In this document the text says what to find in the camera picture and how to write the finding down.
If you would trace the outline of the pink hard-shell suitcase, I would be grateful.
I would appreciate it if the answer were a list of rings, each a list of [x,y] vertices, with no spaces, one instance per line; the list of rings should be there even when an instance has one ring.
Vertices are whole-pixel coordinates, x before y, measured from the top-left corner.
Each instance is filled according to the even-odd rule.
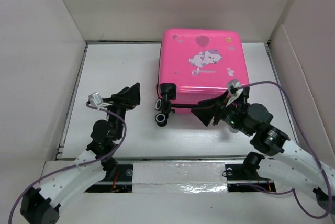
[[[169,29],[162,37],[155,122],[170,113],[189,114],[199,101],[215,98],[237,79],[249,77],[240,36],[234,31]]]

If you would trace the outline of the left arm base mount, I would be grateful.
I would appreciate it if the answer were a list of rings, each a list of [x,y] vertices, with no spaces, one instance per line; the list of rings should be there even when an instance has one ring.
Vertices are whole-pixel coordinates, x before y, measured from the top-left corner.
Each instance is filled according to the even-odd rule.
[[[86,193],[131,193],[132,192],[132,164],[119,164],[116,173],[105,178],[91,187]]]

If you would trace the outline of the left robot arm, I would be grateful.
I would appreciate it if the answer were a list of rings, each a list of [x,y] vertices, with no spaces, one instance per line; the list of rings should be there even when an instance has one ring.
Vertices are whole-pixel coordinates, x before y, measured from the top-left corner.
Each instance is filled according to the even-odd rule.
[[[39,182],[48,177],[51,180],[38,187],[30,185],[23,192],[20,214],[28,223],[57,223],[71,197],[102,179],[112,180],[116,176],[118,163],[113,155],[126,138],[125,115],[138,105],[140,83],[106,99],[99,93],[88,97],[86,106],[106,113],[107,117],[94,123],[91,142],[71,165],[42,176]]]

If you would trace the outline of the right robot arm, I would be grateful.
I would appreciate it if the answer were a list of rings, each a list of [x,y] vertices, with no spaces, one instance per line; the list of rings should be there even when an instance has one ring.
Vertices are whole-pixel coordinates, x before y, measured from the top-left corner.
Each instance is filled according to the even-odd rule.
[[[233,129],[251,137],[250,152],[244,159],[242,173],[270,178],[305,193],[330,214],[334,214],[334,168],[321,162],[271,125],[273,115],[262,104],[248,103],[249,90],[229,91],[201,101],[191,110],[205,126],[224,121]]]

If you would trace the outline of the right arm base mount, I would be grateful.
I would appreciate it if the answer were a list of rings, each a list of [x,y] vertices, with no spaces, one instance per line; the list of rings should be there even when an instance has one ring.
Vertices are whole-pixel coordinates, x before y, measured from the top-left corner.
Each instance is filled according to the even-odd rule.
[[[257,173],[246,173],[242,164],[226,164],[221,176],[227,180],[229,193],[276,192],[272,180],[261,178]]]

